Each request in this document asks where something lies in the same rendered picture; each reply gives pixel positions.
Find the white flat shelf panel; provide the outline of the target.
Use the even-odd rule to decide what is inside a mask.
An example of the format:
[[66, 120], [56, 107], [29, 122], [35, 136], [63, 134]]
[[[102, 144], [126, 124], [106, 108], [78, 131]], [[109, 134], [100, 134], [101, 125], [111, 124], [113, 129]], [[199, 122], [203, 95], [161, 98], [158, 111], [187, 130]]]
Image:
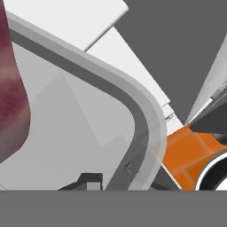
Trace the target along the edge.
[[128, 10], [123, 0], [3, 0], [8, 20], [85, 51]]
[[170, 106], [168, 96], [153, 79], [115, 27], [108, 30], [87, 52], [130, 75], [153, 94], [167, 121], [168, 135], [184, 126]]

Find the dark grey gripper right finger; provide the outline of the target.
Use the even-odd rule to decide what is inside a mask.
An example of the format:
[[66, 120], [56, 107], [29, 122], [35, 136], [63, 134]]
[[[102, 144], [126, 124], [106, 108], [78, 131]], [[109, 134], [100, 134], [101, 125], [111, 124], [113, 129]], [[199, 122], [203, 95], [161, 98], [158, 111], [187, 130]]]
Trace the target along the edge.
[[160, 167], [151, 187], [155, 190], [179, 190], [179, 186], [170, 177], [164, 167]]

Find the black and white round object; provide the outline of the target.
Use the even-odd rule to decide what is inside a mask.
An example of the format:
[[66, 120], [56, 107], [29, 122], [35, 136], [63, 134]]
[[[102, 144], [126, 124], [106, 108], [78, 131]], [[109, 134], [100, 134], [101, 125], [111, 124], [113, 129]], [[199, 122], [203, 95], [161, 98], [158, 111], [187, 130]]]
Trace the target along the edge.
[[196, 191], [215, 191], [227, 178], [227, 152], [211, 160], [200, 173], [195, 186]]

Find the clear grey plastic container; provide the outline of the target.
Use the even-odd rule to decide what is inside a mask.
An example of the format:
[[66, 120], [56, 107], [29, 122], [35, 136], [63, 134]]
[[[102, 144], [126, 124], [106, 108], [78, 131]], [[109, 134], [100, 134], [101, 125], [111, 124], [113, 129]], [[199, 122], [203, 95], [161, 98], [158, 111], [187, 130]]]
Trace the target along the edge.
[[153, 94], [88, 52], [7, 21], [31, 116], [25, 143], [0, 163], [0, 189], [59, 190], [81, 173], [102, 173], [107, 190], [148, 189], [167, 140]]

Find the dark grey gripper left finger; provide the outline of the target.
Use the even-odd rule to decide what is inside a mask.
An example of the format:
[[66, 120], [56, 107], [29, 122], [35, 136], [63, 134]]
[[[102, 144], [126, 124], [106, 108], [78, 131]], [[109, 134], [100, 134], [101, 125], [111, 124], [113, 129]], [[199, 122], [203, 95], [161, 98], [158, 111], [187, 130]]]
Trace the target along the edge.
[[78, 180], [69, 185], [60, 188], [61, 191], [102, 191], [103, 174], [102, 173], [81, 173]]

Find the dark red raw steak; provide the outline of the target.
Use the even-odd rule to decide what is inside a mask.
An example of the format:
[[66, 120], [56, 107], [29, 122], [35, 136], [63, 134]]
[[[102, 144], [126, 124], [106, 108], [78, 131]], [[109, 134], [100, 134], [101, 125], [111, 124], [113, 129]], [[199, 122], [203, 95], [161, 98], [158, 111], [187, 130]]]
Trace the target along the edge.
[[12, 49], [4, 1], [0, 0], [0, 163], [25, 143], [30, 116], [27, 93]]

